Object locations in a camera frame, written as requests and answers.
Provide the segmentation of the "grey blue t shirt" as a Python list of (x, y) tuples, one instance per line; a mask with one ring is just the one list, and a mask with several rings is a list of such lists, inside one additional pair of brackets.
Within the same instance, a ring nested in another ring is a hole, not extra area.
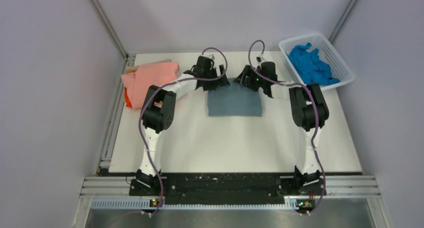
[(261, 117), (263, 115), (263, 106), (259, 93), (235, 83), (234, 80), (234, 78), (230, 78), (229, 86), (208, 92), (208, 116)]

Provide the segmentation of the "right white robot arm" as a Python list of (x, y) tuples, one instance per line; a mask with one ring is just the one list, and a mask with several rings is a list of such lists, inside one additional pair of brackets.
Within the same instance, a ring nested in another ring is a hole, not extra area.
[(257, 67), (245, 65), (234, 81), (253, 91), (261, 89), (270, 98), (289, 101), (293, 122), (299, 127), (299, 150), (290, 187), (308, 195), (324, 190), (325, 172), (317, 148), (330, 112), (320, 86), (280, 82), (276, 65), (270, 61)]

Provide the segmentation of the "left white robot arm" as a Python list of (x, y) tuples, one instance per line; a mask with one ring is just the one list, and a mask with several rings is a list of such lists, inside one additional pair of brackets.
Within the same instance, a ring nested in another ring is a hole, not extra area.
[(229, 85), (228, 60), (219, 66), (215, 66), (214, 61), (212, 55), (202, 54), (195, 65), (175, 80), (160, 86), (151, 85), (147, 90), (138, 119), (143, 154), (134, 181), (149, 195), (162, 198), (165, 194), (158, 144), (173, 123), (177, 100), (199, 88), (210, 91)]

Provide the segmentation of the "bright blue t shirt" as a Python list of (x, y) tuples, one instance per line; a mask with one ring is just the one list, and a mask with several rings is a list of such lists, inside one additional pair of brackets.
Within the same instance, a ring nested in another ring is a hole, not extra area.
[(333, 77), (330, 65), (320, 59), (319, 49), (309, 51), (311, 45), (296, 45), (288, 55), (302, 81), (305, 84), (324, 86), (339, 83), (340, 80)]

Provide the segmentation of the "pink folded t shirt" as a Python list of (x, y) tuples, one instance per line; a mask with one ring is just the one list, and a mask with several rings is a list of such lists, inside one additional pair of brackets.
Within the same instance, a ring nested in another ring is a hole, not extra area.
[(177, 79), (177, 62), (147, 63), (132, 73), (121, 75), (123, 86), (127, 88), (132, 109), (143, 107), (147, 91), (151, 85), (162, 86)]

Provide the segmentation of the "orange folded t shirt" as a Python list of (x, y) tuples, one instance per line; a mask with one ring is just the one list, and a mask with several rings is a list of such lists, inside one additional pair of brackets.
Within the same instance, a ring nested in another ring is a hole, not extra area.
[(132, 108), (132, 104), (131, 101), (128, 97), (128, 92), (127, 92), (127, 88), (124, 87), (124, 101), (125, 101), (125, 106), (128, 108)]

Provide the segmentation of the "white plastic basket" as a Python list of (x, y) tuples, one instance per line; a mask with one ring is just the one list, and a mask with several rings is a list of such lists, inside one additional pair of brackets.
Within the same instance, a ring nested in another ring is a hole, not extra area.
[(295, 65), (289, 57), (289, 54), (297, 46), (301, 46), (304, 51), (316, 54), (320, 61), (329, 66), (331, 71), (329, 77), (331, 79), (335, 79), (336, 82), (332, 82), (329, 85), (321, 83), (320, 86), (323, 91), (335, 89), (354, 80), (355, 76), (352, 70), (328, 39), (320, 33), (314, 32), (287, 38), (280, 41), (278, 45), (283, 54), (284, 64), (288, 68), (289, 73), (295, 82), (305, 84), (304, 79), (299, 75)]

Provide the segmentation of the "left controller board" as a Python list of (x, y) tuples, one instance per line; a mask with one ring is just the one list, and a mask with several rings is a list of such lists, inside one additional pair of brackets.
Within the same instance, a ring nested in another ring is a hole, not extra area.
[(147, 210), (154, 210), (161, 208), (165, 205), (165, 200), (160, 198), (143, 198), (141, 200), (141, 208)]

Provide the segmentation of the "controller board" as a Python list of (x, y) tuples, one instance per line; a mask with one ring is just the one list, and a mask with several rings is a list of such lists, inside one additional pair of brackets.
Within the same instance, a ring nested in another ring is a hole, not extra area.
[(143, 198), (141, 200), (141, 208), (147, 210), (154, 210), (161, 208), (165, 205), (165, 200), (160, 198)]
[(296, 200), (298, 212), (312, 211), (315, 208), (315, 201), (311, 200)]

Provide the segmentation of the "right controller board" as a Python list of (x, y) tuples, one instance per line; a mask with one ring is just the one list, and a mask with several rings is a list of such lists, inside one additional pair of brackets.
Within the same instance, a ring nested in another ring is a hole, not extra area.
[(296, 200), (298, 212), (312, 211), (315, 208), (315, 201), (311, 200)]

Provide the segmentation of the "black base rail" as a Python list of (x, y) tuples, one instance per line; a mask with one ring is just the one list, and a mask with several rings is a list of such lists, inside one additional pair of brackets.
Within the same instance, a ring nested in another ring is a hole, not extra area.
[(335, 176), (354, 172), (291, 173), (161, 173), (161, 178), (128, 173), (130, 196), (163, 195), (165, 205), (279, 205), (286, 196), (314, 196)]

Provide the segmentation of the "right corner frame post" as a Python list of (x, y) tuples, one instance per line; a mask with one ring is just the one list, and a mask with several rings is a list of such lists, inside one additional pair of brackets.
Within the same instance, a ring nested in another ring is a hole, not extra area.
[(353, 11), (353, 9), (355, 8), (356, 4), (359, 2), (360, 0), (350, 0), (346, 6), (346, 8), (344, 9), (340, 19), (338, 20), (336, 26), (334, 27), (331, 35), (329, 36), (328, 40), (330, 43), (334, 43), (338, 37), (338, 35), (340, 34), (342, 28), (344, 27), (345, 23), (347, 22), (351, 12)]

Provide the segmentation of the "corner frame post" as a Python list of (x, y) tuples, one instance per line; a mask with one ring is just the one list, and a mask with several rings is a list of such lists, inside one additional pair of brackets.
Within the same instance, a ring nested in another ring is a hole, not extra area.
[(113, 45), (118, 50), (119, 54), (124, 58), (128, 58), (128, 53), (125, 51), (124, 46), (122, 42), (120, 41), (116, 31), (114, 30), (106, 12), (104, 11), (101, 3), (99, 0), (89, 0), (94, 11), (96, 12), (97, 16), (99, 17), (103, 27), (105, 28), (108, 36), (110, 37)]
[(342, 28), (344, 27), (345, 23), (347, 22), (351, 12), (353, 11), (353, 9), (355, 8), (356, 4), (359, 2), (360, 0), (350, 0), (346, 6), (346, 8), (344, 9), (340, 19), (338, 20), (336, 26), (334, 27), (331, 35), (329, 36), (328, 40), (330, 43), (334, 43), (338, 37), (338, 35), (340, 34)]

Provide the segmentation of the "left aluminium frame rail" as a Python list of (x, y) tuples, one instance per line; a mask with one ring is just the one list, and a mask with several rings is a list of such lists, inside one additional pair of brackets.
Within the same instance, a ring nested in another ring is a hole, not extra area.
[(124, 109), (124, 87), (121, 75), (127, 71), (127, 66), (134, 65), (136, 55), (130, 54), (125, 58), (122, 68), (118, 71), (114, 91), (112, 94), (111, 107), (106, 116), (105, 126), (100, 139), (96, 163), (93, 174), (96, 176), (102, 169), (108, 169), (111, 165), (112, 155), (116, 143), (119, 125)]

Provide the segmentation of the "left corner frame post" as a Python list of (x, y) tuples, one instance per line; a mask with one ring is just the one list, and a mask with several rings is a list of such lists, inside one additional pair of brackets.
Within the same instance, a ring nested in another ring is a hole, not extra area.
[(116, 31), (114, 30), (106, 12), (104, 11), (101, 3), (99, 0), (89, 0), (94, 11), (96, 12), (97, 16), (99, 17), (103, 27), (105, 28), (108, 36), (110, 37), (113, 45), (118, 50), (119, 54), (124, 58), (128, 58), (128, 53), (125, 51), (124, 46), (122, 42), (120, 41)]

